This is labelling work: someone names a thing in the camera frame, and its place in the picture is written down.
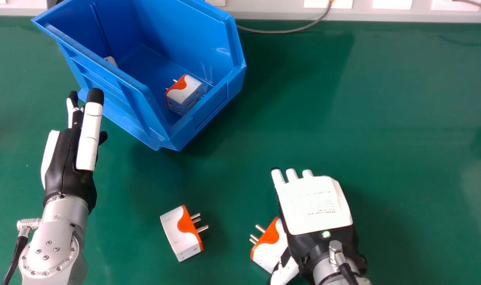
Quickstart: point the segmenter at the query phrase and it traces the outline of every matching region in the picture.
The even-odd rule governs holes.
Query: green table surface
[[[374,285],[481,284],[481,25],[324,22],[240,38],[242,92],[182,152],[103,121],[86,284],[264,284],[248,237],[278,215],[274,166],[341,183]],[[49,36],[0,17],[0,281],[16,221],[42,213],[47,134],[67,124],[77,87]],[[183,263],[159,221],[181,204],[210,225]]]

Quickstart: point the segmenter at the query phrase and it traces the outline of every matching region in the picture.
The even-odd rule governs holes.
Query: white and orange plug adapter
[[[201,221],[200,213],[189,215],[186,206],[182,205],[161,215],[160,219],[166,238],[179,262],[203,251],[199,233],[208,229],[208,225],[195,228],[195,223]]]
[[[165,92],[166,107],[182,117],[200,100],[203,84],[189,74],[173,81],[173,85]]]
[[[262,236],[260,238],[253,234],[250,236],[249,241],[254,244],[254,247],[251,249],[251,260],[271,274],[282,253],[288,247],[286,233],[280,218],[277,217],[267,229],[262,228],[260,225],[255,227],[262,232]]]

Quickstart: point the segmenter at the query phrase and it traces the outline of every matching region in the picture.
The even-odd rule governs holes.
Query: blue plastic bin
[[[203,0],[66,0],[32,21],[57,41],[79,97],[101,88],[104,115],[154,150],[182,150],[242,88],[235,20]],[[180,117],[165,88],[183,74],[206,93]]]

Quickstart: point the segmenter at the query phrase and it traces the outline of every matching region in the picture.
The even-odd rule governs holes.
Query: orange stripe on adapter
[[[188,209],[184,205],[182,205],[182,209],[184,210],[184,214],[182,215],[182,218],[179,220],[179,222],[177,222],[177,229],[179,229],[179,231],[183,233],[194,234],[198,240],[198,244],[200,245],[200,251],[203,251],[202,239],[196,231],[195,225],[191,220],[191,216],[189,216]]]
[[[188,87],[188,84],[186,83],[186,80],[184,79],[184,77],[186,77],[186,75],[188,75],[188,74],[184,74],[183,76],[181,76],[181,78],[179,78],[179,80],[177,80],[177,82],[173,83],[173,85],[170,86],[168,88],[168,90],[166,90],[165,100],[166,100],[166,107],[167,108],[168,108],[168,92],[170,92],[170,90],[174,90],[174,89],[184,90],[186,87]]]
[[[258,245],[261,245],[262,243],[269,243],[273,245],[279,240],[279,233],[275,228],[277,220],[279,220],[279,218],[275,218],[272,221],[268,229],[266,229],[265,233],[260,237],[260,240],[258,240],[256,245],[254,245],[254,247],[251,249],[251,259],[253,259],[253,256],[255,255],[255,249],[258,247]]]

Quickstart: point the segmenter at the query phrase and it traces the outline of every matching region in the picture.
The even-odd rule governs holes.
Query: robotic forearm
[[[360,277],[367,261],[358,252],[358,237],[339,183],[315,177],[311,170],[304,170],[299,178],[290,168],[286,176],[287,182],[279,169],[272,170],[289,253],[300,276],[311,285],[370,285]],[[272,277],[291,272],[285,263],[291,265],[280,262]]]
[[[79,109],[77,92],[73,91],[67,107],[68,128],[51,131],[45,146],[43,215],[17,223],[17,247],[3,285],[9,282],[17,263],[23,285],[79,285],[85,280],[84,236],[97,197],[92,174],[97,148],[107,139],[106,132],[99,132],[103,92],[91,89],[85,106]],[[32,241],[25,247],[32,230]]]

